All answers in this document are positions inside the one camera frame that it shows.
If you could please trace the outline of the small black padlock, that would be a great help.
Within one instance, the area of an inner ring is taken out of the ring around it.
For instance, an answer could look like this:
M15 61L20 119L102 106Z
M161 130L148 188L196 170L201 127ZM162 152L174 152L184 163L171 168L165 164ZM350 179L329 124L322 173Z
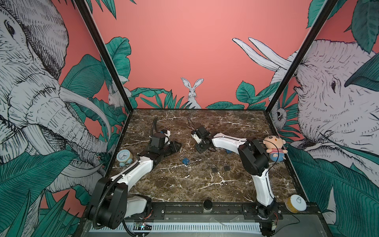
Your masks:
M218 169L215 165L211 166L211 171L212 171L212 173L218 173Z
M224 168L224 171L225 171L225 172L231 171L231 167L230 167L230 165L228 165L228 164L226 164L226 163L224 163L223 168Z

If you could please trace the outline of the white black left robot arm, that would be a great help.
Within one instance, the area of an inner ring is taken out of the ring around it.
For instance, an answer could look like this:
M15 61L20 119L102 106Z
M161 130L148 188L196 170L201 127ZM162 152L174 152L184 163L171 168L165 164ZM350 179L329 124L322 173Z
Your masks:
M150 136L147 147L138 154L137 161L118 175L103 177L96 183L94 193L85 212L94 229L116 229L125 218L148 213L148 198L128 197L130 189L160 161L181 150L182 144L170 140L168 130Z

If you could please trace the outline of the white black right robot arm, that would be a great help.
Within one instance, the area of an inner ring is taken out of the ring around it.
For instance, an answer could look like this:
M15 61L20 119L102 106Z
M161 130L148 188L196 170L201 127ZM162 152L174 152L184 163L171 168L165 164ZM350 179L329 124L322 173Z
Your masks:
M269 155L259 141L236 138L222 133L211 134L204 126L191 132L195 148L201 154L206 150L222 148L240 156L244 169L252 175L257 194L257 212L263 220L275 218L277 202L269 181Z

